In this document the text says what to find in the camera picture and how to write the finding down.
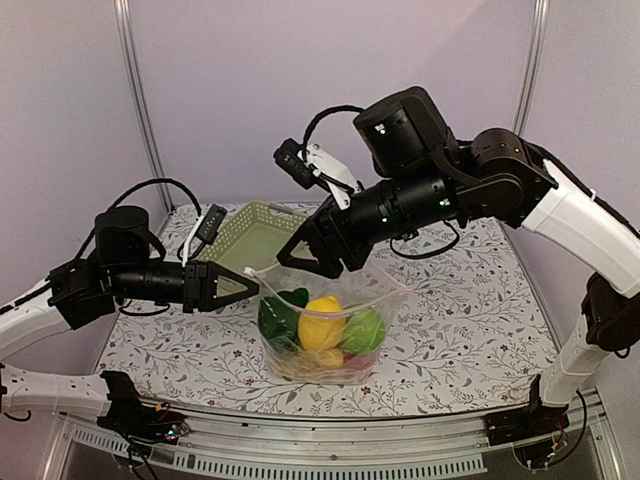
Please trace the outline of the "green toy leaf vegetable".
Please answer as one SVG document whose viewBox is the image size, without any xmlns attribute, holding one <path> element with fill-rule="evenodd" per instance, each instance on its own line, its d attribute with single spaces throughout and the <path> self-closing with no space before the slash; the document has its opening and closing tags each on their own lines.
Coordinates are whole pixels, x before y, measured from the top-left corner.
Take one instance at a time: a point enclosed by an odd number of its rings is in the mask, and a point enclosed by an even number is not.
<svg viewBox="0 0 640 480">
<path fill-rule="evenodd" d="M 285 302 L 304 308 L 309 302 L 306 288 L 279 291 L 260 300 L 258 328 L 264 340 L 277 352 L 294 351 L 298 345 L 297 328 L 300 313 Z"/>
</svg>

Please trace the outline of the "yellow toy lemon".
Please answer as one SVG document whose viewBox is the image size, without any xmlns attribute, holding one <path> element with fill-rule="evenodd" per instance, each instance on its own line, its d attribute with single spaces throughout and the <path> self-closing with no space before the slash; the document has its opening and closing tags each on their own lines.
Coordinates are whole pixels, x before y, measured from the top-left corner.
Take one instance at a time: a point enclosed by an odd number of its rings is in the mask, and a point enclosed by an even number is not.
<svg viewBox="0 0 640 480">
<path fill-rule="evenodd" d="M 305 307 L 307 311 L 319 313 L 340 313 L 343 308 L 334 296 L 312 299 Z M 344 317 L 321 317 L 301 314 L 298 320 L 298 339 L 307 351 L 322 351 L 335 348 L 341 341 L 346 325 Z"/>
</svg>

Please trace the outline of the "clear zip top bag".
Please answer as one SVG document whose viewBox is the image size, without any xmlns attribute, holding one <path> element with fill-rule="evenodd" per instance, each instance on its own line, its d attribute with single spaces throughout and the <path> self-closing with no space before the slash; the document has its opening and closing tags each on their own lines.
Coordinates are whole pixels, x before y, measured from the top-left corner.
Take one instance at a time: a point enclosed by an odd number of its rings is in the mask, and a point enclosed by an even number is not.
<svg viewBox="0 0 640 480">
<path fill-rule="evenodd" d="M 256 323 L 266 366 L 319 385 L 366 381 L 412 291 L 375 266 L 338 279 L 280 265 L 244 273 L 260 287 Z"/>
</svg>

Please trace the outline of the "green toy apple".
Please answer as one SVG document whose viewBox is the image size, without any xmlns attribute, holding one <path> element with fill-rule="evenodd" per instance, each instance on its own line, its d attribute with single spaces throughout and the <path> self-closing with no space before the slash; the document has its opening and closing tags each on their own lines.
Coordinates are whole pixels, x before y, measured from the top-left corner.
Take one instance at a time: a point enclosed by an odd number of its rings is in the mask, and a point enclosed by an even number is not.
<svg viewBox="0 0 640 480">
<path fill-rule="evenodd" d="M 368 355 L 376 352 L 386 337 L 385 323 L 374 308 L 352 315 L 343 330 L 340 347 L 351 355 Z"/>
</svg>

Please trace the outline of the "toy napa cabbage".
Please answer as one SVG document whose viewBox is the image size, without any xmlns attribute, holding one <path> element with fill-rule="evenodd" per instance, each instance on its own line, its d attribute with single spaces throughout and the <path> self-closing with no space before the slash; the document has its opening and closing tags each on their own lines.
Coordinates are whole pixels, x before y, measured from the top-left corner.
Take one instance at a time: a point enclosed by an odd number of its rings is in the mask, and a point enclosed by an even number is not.
<svg viewBox="0 0 640 480">
<path fill-rule="evenodd" d="M 346 381 L 345 355 L 337 348 L 275 353 L 268 358 L 271 371 L 290 380 L 340 384 Z"/>
</svg>

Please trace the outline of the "red toy food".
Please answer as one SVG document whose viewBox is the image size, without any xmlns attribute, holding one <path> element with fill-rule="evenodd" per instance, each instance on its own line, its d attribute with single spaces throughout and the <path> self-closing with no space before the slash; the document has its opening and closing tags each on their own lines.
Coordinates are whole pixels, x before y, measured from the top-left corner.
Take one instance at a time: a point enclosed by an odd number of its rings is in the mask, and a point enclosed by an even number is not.
<svg viewBox="0 0 640 480">
<path fill-rule="evenodd" d="M 344 354 L 343 367 L 354 371 L 369 370 L 378 363 L 378 357 L 377 353 L 365 355 Z"/>
</svg>

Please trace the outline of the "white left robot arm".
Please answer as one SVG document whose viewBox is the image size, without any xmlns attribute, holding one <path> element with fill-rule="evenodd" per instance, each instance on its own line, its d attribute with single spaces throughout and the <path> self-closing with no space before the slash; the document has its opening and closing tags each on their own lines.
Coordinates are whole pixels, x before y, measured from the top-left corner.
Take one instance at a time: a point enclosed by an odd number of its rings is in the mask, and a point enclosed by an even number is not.
<svg viewBox="0 0 640 480">
<path fill-rule="evenodd" d="M 124 300 L 176 305 L 185 313 L 213 312 L 257 295 L 258 285 L 215 263 L 168 262 L 166 250 L 138 206 L 110 208 L 94 221 L 95 250 L 51 270 L 28 293 L 1 309 L 1 357 L 77 330 L 115 313 Z M 34 410 L 93 416 L 99 427 L 126 439 L 174 443 L 189 427 L 162 403 L 142 403 L 121 371 L 69 376 L 1 366 L 1 411 Z"/>
</svg>

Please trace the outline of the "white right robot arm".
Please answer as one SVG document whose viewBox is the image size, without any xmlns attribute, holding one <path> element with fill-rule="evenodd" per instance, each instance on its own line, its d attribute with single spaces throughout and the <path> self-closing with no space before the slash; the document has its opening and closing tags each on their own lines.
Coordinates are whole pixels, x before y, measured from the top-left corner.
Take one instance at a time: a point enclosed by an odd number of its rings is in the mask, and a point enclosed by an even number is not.
<svg viewBox="0 0 640 480">
<path fill-rule="evenodd" d="M 354 109 L 379 182 L 363 188 L 308 139 L 288 139 L 275 163 L 303 188 L 328 196 L 279 251 L 278 262 L 336 279 L 361 269 L 373 247 L 425 226 L 491 217 L 524 228 L 590 266 L 580 317 L 558 358 L 529 387 L 528 403 L 484 419 L 491 445 L 568 426 L 568 405 L 609 354 L 639 339 L 639 234 L 546 149 L 510 130 L 455 137 L 420 86 Z"/>
</svg>

